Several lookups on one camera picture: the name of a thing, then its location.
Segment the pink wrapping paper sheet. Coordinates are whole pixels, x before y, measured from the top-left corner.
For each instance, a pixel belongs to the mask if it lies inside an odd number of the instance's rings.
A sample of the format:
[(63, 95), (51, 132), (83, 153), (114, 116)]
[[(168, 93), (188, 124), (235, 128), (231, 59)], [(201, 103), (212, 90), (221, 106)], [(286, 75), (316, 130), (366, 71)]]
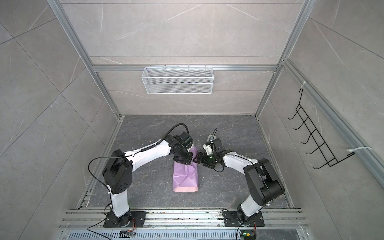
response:
[(174, 163), (173, 191), (197, 192), (199, 188), (198, 165), (191, 162), (190, 165)]

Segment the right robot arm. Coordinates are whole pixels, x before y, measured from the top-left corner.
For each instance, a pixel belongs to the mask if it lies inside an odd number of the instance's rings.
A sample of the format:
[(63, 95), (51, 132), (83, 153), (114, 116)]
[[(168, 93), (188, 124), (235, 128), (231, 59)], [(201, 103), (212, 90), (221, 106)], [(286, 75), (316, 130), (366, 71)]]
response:
[(198, 152), (193, 162), (215, 170), (231, 168), (246, 178), (250, 195), (237, 207), (237, 219), (243, 226), (261, 218), (261, 209), (285, 193), (285, 187), (274, 167), (267, 159), (255, 160), (227, 150), (220, 139), (208, 141), (204, 151)]

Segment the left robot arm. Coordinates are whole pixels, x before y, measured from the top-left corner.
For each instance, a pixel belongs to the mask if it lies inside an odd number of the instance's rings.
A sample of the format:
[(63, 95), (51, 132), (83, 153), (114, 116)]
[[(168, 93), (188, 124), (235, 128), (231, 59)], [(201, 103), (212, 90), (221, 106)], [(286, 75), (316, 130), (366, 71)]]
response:
[(104, 227), (134, 225), (128, 202), (128, 189), (135, 170), (168, 155), (173, 155), (176, 163), (188, 166), (196, 157), (197, 151), (192, 137), (187, 132), (178, 136), (166, 134), (159, 141), (134, 151), (114, 151), (102, 172), (111, 199), (111, 211), (107, 213)]

